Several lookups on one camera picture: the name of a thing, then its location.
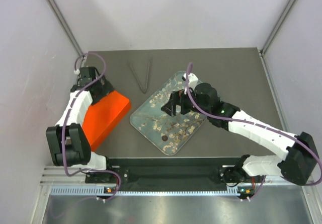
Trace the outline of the orange box lid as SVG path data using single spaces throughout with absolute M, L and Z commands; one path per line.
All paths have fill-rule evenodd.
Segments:
M 130 109 L 130 100 L 117 91 L 88 108 L 83 131 L 92 151 L 96 151 Z

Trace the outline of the silver metal tongs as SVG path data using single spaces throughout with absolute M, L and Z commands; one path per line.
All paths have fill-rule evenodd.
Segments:
M 152 65 L 152 60 L 153 60 L 153 58 L 151 57 L 151 58 L 149 59 L 149 61 L 148 61 L 148 64 L 147 64 L 146 78 L 145 78 L 145 83 L 144 83 L 144 85 L 141 83 L 141 81 L 140 81 L 140 79 L 139 79 L 139 77 L 138 77 L 137 73 L 135 72 L 135 69 L 134 69 L 134 65 L 133 65 L 133 63 L 131 63 L 131 62 L 129 62 L 129 61 L 127 62 L 127 65 L 128 65 L 128 67 L 129 67 L 129 69 L 130 69 L 131 73 L 133 74 L 133 76 L 134 76 L 134 78 L 135 78 L 135 81 L 136 81 L 136 83 L 138 84 L 138 86 L 139 86 L 139 88 L 140 88 L 140 90 L 141 90 L 141 92 L 142 92 L 143 94 L 146 94 L 146 93 L 147 93 L 147 90 L 148 90 L 149 74 L 150 74 L 150 68 L 151 68 L 151 65 Z

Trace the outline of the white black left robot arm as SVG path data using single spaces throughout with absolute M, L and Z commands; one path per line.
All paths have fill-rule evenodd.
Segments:
M 63 115 L 46 129 L 52 162 L 55 166 L 97 171 L 99 179 L 109 182 L 114 170 L 107 165 L 106 157 L 91 150 L 91 145 L 99 137 L 94 125 L 104 119 L 114 88 L 93 66 L 82 67 L 76 73 L 76 84 Z

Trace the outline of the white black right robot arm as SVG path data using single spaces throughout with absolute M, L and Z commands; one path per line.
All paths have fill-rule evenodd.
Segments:
M 245 182 L 254 176 L 279 176 L 304 186 L 308 185 L 314 168 L 321 166 L 310 134 L 296 135 L 266 125 L 239 107 L 222 101 L 216 89 L 208 83 L 171 92 L 161 110 L 173 117 L 177 106 L 180 106 L 182 115 L 189 112 L 203 114 L 215 127 L 244 136 L 272 152 L 268 156 L 242 156 L 224 173 L 227 180 Z

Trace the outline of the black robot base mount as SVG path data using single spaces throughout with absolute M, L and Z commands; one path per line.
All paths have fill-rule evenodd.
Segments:
M 224 190 L 235 184 L 261 182 L 242 172 L 238 158 L 114 158 L 108 170 L 117 173 L 121 191 Z

